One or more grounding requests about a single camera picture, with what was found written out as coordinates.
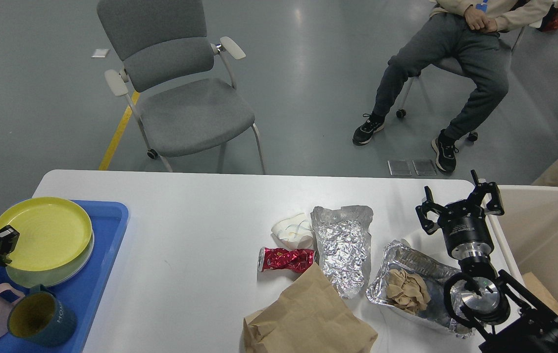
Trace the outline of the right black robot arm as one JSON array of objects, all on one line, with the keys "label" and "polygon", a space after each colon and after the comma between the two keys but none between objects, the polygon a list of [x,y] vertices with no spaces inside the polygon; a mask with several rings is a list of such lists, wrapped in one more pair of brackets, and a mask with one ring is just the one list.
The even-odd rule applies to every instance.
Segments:
[{"label": "right black robot arm", "polygon": [[416,207],[427,234],[442,230],[447,254],[460,271],[443,286],[443,303],[457,323],[483,337],[483,353],[558,353],[558,315],[505,270],[492,266],[488,215],[503,215],[499,187],[471,171],[474,190],[440,205],[429,187]]}]

